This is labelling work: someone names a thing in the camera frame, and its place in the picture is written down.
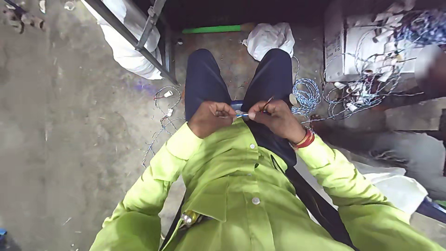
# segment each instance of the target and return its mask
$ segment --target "wire bundle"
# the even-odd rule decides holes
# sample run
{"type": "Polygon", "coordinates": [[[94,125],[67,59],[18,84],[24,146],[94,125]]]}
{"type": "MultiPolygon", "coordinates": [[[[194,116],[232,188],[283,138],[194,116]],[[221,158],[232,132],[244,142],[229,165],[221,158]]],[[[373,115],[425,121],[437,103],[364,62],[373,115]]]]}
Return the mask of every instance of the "wire bundle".
{"type": "Polygon", "coordinates": [[[296,79],[293,85],[293,95],[300,104],[299,107],[291,107],[291,112],[294,114],[308,116],[321,102],[318,84],[311,79],[296,79]],[[307,91],[299,90],[300,85],[305,86],[307,91]]]}
{"type": "Polygon", "coordinates": [[[168,125],[172,125],[173,129],[175,129],[175,131],[177,131],[177,128],[172,124],[172,122],[175,121],[175,120],[178,120],[178,119],[186,119],[186,118],[184,118],[184,117],[179,117],[179,118],[174,118],[174,119],[170,119],[170,118],[169,118],[169,117],[172,115],[173,108],[174,108],[176,105],[178,105],[178,103],[179,103],[180,100],[181,100],[181,93],[180,93],[179,90],[177,90],[175,87],[172,87],[172,86],[166,86],[166,87],[161,88],[159,91],[157,91],[157,93],[155,93],[155,97],[154,97],[153,100],[155,101],[155,106],[156,106],[156,107],[157,107],[157,108],[164,114],[164,116],[163,116],[163,118],[161,118],[161,120],[160,120],[160,123],[161,123],[161,130],[159,130],[157,133],[154,133],[154,134],[153,134],[153,136],[152,136],[152,139],[153,139],[153,140],[152,140],[152,142],[149,144],[149,146],[148,146],[148,148],[147,148],[147,151],[146,151],[145,154],[144,154],[144,158],[143,158],[143,160],[142,160],[142,164],[141,164],[144,168],[146,168],[145,161],[146,161],[146,159],[147,159],[147,154],[149,153],[149,151],[152,153],[153,156],[155,156],[155,152],[153,151],[153,144],[155,143],[155,141],[156,141],[156,139],[158,138],[158,136],[159,136],[163,131],[167,132],[167,133],[170,134],[170,135],[173,135],[173,133],[169,132],[169,131],[166,129],[166,126],[168,126],[168,125]],[[175,91],[178,93],[178,100],[177,100],[177,102],[176,102],[175,104],[173,104],[172,106],[169,107],[167,113],[165,113],[163,110],[161,110],[161,108],[158,106],[158,100],[159,100],[159,97],[157,97],[158,94],[161,93],[161,91],[164,90],[164,89],[166,89],[166,88],[173,89],[173,90],[175,90],[175,91]]]}
{"type": "Polygon", "coordinates": [[[406,14],[402,26],[395,29],[395,40],[423,46],[446,44],[446,12],[435,9],[406,14]]]}
{"type": "MultiPolygon", "coordinates": [[[[387,96],[414,96],[422,94],[422,92],[415,94],[397,94],[393,92],[401,79],[401,70],[404,64],[413,59],[399,60],[401,58],[407,58],[407,52],[416,46],[446,44],[446,13],[439,10],[424,11],[421,12],[421,14],[417,13],[416,15],[408,13],[401,22],[403,23],[402,26],[394,29],[394,41],[395,43],[398,43],[404,39],[412,42],[412,44],[408,44],[405,48],[395,49],[386,54],[375,54],[367,59],[360,58],[359,52],[361,51],[361,46],[367,35],[375,31],[375,28],[373,28],[360,38],[355,54],[344,53],[338,55],[349,55],[355,58],[355,67],[360,78],[358,81],[348,83],[344,88],[338,87],[331,88],[330,90],[327,88],[329,85],[323,82],[322,98],[329,104],[328,117],[317,120],[328,118],[346,119],[357,112],[379,105],[387,96]],[[389,71],[389,76],[385,81],[378,81],[378,79],[383,76],[383,73],[380,73],[380,68],[373,73],[365,72],[365,67],[370,63],[374,63],[379,56],[385,57],[385,60],[396,60],[396,64],[392,65],[391,71],[389,71]],[[363,62],[361,67],[358,66],[360,61],[363,62]],[[349,92],[348,90],[350,86],[360,86],[360,95],[358,95],[358,92],[352,92],[351,89],[349,92]]],[[[329,67],[333,59],[327,64],[326,69],[329,67]]]]}

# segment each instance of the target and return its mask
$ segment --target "lime green shirt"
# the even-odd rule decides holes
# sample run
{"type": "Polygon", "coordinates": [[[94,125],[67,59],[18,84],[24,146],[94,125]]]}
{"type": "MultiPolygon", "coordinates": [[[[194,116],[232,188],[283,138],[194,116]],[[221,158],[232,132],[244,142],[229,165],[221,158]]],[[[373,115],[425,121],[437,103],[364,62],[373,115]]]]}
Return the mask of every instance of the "lime green shirt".
{"type": "MultiPolygon", "coordinates": [[[[361,251],[444,250],[415,231],[408,214],[318,136],[297,154],[339,207],[361,251]]],[[[180,174],[186,185],[182,212],[207,217],[191,227],[180,220],[164,250],[351,250],[310,219],[292,184],[273,168],[270,155],[287,168],[281,158],[257,145],[242,119],[205,139],[184,124],[105,219],[90,251],[158,250],[158,214],[180,174]]]]}

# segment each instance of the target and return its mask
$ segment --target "white plastic bag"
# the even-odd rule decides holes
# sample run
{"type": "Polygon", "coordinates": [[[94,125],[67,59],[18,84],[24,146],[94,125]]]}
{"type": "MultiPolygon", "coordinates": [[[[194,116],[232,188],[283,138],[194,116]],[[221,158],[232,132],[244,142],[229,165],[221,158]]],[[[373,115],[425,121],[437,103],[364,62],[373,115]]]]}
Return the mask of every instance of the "white plastic bag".
{"type": "MultiPolygon", "coordinates": [[[[81,0],[88,11],[98,20],[105,40],[113,50],[113,58],[125,69],[146,79],[162,79],[161,72],[155,68],[140,52],[111,27],[90,5],[81,0]]],[[[141,38],[146,17],[133,2],[128,0],[104,0],[104,4],[137,38],[141,38]]],[[[161,54],[158,48],[160,33],[153,28],[145,44],[145,48],[161,63],[161,54]]]]}
{"type": "Polygon", "coordinates": [[[352,161],[356,169],[374,184],[395,207],[413,214],[427,196],[426,189],[416,180],[404,176],[399,167],[372,167],[352,161]]]}
{"type": "Polygon", "coordinates": [[[258,24],[242,43],[257,61],[261,61],[265,54],[274,48],[282,49],[290,57],[293,56],[294,37],[289,23],[258,24]]]}

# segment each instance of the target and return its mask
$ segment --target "concrete floor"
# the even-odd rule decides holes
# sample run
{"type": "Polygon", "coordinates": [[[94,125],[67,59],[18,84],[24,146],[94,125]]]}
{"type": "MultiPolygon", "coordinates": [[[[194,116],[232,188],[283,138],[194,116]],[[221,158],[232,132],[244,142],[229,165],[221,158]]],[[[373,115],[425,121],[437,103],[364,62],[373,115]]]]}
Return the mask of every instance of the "concrete floor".
{"type": "MultiPolygon", "coordinates": [[[[152,98],[170,83],[120,67],[80,2],[72,12],[59,1],[47,2],[46,15],[29,3],[25,8],[46,20],[45,32],[27,28],[20,35],[0,25],[0,227],[8,229],[17,250],[84,251],[144,171],[141,161],[163,116],[152,98]]],[[[320,82],[322,27],[293,25],[293,34],[299,77],[320,82]]],[[[178,81],[185,81],[187,56],[207,48],[231,97],[242,99],[245,88],[240,87],[248,86],[258,64],[239,42],[247,36],[181,36],[184,45],[176,46],[175,56],[178,81]]],[[[166,110],[175,97],[160,100],[160,107],[166,110]]],[[[180,103],[173,118],[183,116],[180,103]]],[[[177,127],[182,123],[175,121],[177,127]]],[[[154,149],[168,138],[161,134],[154,149]]],[[[183,192],[181,181],[172,186],[160,214],[163,232],[183,192]]]]}

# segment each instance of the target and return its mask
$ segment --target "white box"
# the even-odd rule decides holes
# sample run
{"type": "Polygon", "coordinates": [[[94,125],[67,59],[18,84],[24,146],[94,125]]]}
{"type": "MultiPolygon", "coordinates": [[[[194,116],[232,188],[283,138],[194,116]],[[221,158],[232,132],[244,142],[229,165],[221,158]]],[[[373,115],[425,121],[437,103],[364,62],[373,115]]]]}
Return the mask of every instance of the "white box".
{"type": "MultiPolygon", "coordinates": [[[[357,69],[361,71],[363,66],[364,68],[381,70],[381,72],[388,69],[383,68],[383,65],[388,65],[390,62],[381,61],[376,63],[375,61],[374,64],[367,63],[364,65],[364,62],[355,60],[355,57],[351,56],[357,55],[358,58],[367,59],[375,54],[383,54],[389,48],[391,50],[395,49],[395,43],[387,43],[387,39],[383,39],[377,43],[373,41],[373,38],[376,36],[375,28],[378,24],[378,22],[373,22],[372,19],[374,18],[375,15],[345,17],[342,10],[342,0],[333,1],[327,8],[324,16],[324,52],[327,82],[357,81],[360,78],[357,69]]],[[[422,48],[414,49],[414,47],[415,45],[409,41],[399,41],[398,49],[410,48],[410,50],[405,50],[404,53],[401,53],[398,61],[416,58],[422,48]]],[[[403,75],[405,73],[408,74],[407,76],[403,76],[403,78],[413,76],[415,60],[397,63],[397,65],[400,64],[402,66],[401,73],[403,75]]]]}

